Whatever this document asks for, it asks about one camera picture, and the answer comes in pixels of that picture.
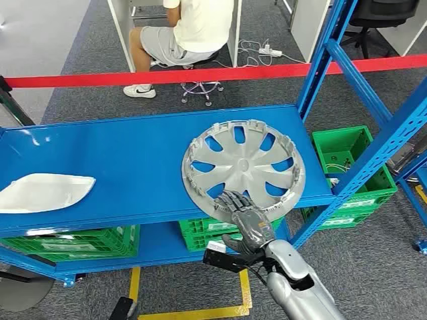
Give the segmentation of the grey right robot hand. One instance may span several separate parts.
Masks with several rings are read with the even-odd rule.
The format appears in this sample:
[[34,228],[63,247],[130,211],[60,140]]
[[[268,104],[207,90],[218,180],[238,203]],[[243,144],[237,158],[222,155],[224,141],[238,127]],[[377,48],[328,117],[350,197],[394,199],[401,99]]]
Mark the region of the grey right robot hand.
[[231,214],[242,239],[222,235],[224,243],[237,253],[254,255],[276,239],[275,232],[266,215],[250,198],[237,191],[224,190],[215,200],[218,209]]

